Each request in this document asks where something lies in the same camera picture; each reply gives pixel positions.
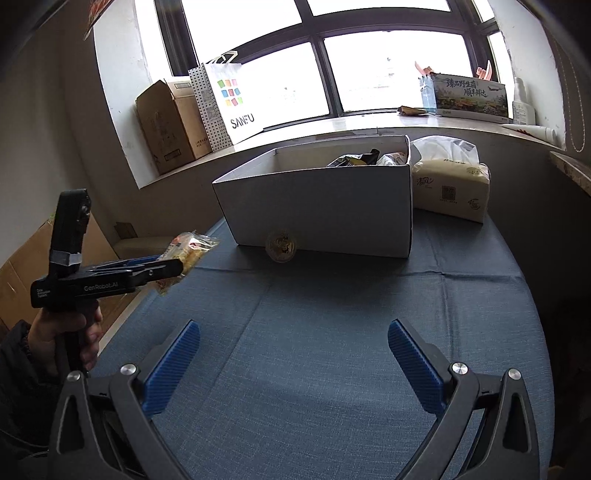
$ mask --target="snack bag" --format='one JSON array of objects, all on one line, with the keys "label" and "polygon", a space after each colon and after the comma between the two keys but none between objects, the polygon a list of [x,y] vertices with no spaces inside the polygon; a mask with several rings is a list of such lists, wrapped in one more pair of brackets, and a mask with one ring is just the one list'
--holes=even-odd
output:
[{"label": "snack bag", "polygon": [[372,148],[371,152],[362,155],[341,155],[330,162],[327,167],[353,167],[375,165],[379,158],[379,150]]},{"label": "snack bag", "polygon": [[198,235],[195,232],[184,232],[180,235],[177,235],[158,259],[180,259],[180,261],[183,262],[183,273],[181,273],[178,277],[165,278],[163,280],[157,280],[154,282],[158,293],[163,295],[171,286],[180,282],[197,264],[197,262],[199,262],[201,257],[209,252],[212,248],[215,248],[218,244],[219,240],[205,235]]}]

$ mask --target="paper bag handle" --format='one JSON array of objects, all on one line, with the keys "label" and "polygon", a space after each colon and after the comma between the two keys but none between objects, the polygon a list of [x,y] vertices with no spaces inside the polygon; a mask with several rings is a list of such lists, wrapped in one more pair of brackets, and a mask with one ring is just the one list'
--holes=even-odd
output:
[{"label": "paper bag handle", "polygon": [[[232,56],[229,59],[226,59],[226,55],[232,55]],[[238,57],[238,51],[230,50],[230,51],[227,51],[226,53],[222,53],[219,57],[215,57],[214,59],[207,61],[206,63],[231,63],[232,60],[234,60],[236,57]]]}]

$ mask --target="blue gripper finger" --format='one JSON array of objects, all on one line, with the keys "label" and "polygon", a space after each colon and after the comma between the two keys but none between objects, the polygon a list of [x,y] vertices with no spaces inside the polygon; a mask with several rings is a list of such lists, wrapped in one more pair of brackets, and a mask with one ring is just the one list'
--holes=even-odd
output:
[{"label": "blue gripper finger", "polygon": [[142,410],[150,418],[162,413],[199,349],[199,325],[190,321],[144,382]]},{"label": "blue gripper finger", "polygon": [[388,328],[388,346],[423,409],[441,415],[447,407],[444,382],[398,320],[390,323]]}]

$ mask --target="colorful square logo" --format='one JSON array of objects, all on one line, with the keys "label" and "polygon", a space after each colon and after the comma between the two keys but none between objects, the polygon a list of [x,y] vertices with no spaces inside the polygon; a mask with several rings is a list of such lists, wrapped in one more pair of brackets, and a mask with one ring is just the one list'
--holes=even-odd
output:
[{"label": "colorful square logo", "polygon": [[217,84],[222,89],[222,96],[226,99],[227,106],[238,106],[242,104],[242,97],[239,97],[241,92],[238,89],[238,81],[236,79],[218,80]]}]

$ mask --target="brown cardboard box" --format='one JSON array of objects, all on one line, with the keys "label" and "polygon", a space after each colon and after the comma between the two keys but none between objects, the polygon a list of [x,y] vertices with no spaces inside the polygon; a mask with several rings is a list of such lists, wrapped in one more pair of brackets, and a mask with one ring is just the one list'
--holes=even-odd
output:
[{"label": "brown cardboard box", "polygon": [[161,174],[211,153],[190,82],[166,84],[159,80],[142,93],[135,104]]},{"label": "brown cardboard box", "polygon": [[[31,307],[30,288],[33,281],[47,275],[52,230],[52,220],[49,220],[0,268],[0,320],[9,329],[21,319],[31,323],[37,314],[37,309]],[[83,265],[117,259],[91,215],[82,246]],[[104,332],[134,297],[135,293],[99,299]]]}]

